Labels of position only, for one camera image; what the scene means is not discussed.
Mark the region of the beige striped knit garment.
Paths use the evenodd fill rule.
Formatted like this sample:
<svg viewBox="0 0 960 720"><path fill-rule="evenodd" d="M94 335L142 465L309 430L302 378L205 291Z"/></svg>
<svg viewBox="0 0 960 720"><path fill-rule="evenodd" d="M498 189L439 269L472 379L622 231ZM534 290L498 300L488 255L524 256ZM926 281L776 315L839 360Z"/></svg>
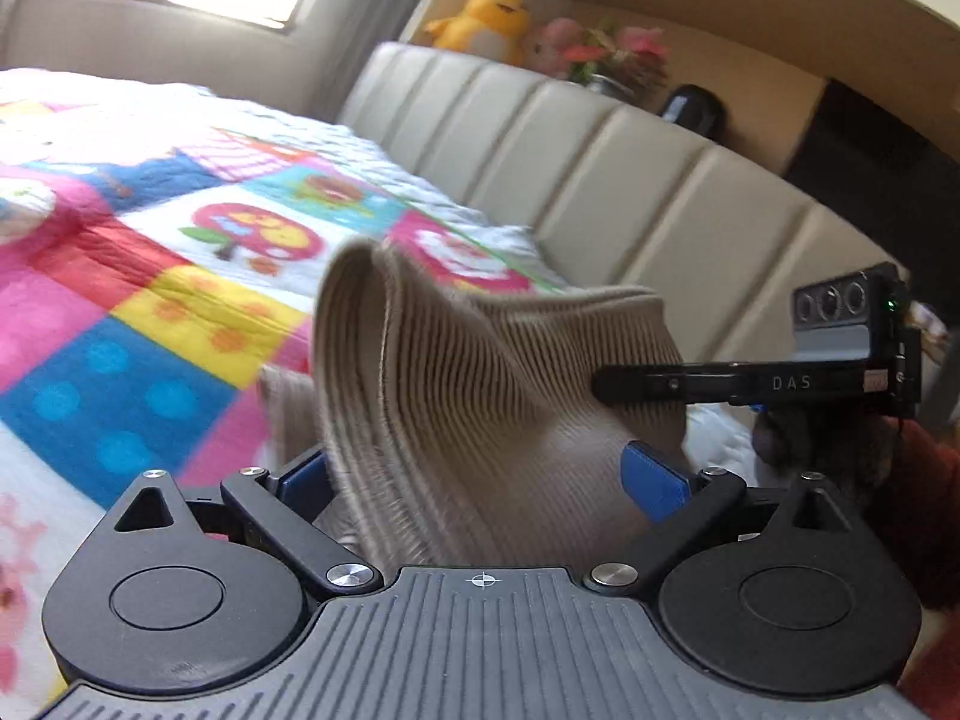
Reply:
<svg viewBox="0 0 960 720"><path fill-rule="evenodd" d="M325 270L309 351L306 372L260 369L275 454L324 450L325 528L386 574L589 571L651 525L620 481L623 449L682 458L680 405L605 406L590 391L601 367L679 357L642 286L460 291L358 239Z"/></svg>

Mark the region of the beige padded headboard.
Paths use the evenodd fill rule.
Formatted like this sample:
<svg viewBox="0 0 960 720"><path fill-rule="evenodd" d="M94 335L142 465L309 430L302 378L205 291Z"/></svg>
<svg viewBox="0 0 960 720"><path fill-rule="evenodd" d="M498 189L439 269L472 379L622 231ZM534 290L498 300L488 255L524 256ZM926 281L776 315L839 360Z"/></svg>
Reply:
<svg viewBox="0 0 960 720"><path fill-rule="evenodd" d="M791 294L887 252L773 172L656 115L470 55L379 46L338 120L568 283L661 294L689 361L794 349Z"/></svg>

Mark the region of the black speaker on shelf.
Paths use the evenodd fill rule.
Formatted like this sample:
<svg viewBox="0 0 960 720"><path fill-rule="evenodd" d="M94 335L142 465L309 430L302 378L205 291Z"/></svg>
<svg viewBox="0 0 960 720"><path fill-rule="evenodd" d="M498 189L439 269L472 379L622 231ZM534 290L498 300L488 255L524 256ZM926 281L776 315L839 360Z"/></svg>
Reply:
<svg viewBox="0 0 960 720"><path fill-rule="evenodd" d="M726 132L727 106L713 91L697 85L677 86L665 99L661 119L719 143Z"/></svg>

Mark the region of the pink artificial flowers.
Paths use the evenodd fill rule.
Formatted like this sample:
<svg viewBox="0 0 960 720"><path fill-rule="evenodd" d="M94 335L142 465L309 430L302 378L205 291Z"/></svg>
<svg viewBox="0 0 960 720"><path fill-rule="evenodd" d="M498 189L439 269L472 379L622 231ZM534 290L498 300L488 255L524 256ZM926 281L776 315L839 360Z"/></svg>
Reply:
<svg viewBox="0 0 960 720"><path fill-rule="evenodd" d="M669 47L659 28L586 29L562 50L566 78L587 91L642 106L667 82Z"/></svg>

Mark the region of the pink plush toy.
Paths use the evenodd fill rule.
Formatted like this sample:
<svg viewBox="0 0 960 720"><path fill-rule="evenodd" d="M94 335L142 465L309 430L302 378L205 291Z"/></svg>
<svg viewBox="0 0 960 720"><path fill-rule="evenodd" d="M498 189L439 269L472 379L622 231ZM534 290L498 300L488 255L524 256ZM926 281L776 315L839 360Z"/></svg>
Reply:
<svg viewBox="0 0 960 720"><path fill-rule="evenodd" d="M583 36L584 28L573 18L555 18L537 26L524 37L524 67L550 78L566 78L569 62L565 52L577 46Z"/></svg>

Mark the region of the yellow duck plush toy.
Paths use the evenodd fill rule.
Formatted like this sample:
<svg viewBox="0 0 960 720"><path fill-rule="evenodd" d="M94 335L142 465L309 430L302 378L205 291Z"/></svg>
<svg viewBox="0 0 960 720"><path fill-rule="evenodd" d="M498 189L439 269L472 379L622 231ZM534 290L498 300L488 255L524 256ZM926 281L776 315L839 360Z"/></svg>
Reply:
<svg viewBox="0 0 960 720"><path fill-rule="evenodd" d="M467 0L457 15L430 21L423 32L435 49L519 67L529 28L526 0Z"/></svg>

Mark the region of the beige pleated curtain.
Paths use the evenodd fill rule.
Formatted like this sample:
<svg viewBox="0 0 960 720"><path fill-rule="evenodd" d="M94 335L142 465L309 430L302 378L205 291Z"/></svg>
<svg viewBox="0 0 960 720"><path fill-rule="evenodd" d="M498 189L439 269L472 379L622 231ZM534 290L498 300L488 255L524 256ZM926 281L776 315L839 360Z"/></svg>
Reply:
<svg viewBox="0 0 960 720"><path fill-rule="evenodd" d="M314 119L335 119L373 50L397 39L418 5L420 0L342 0L309 103Z"/></svg>

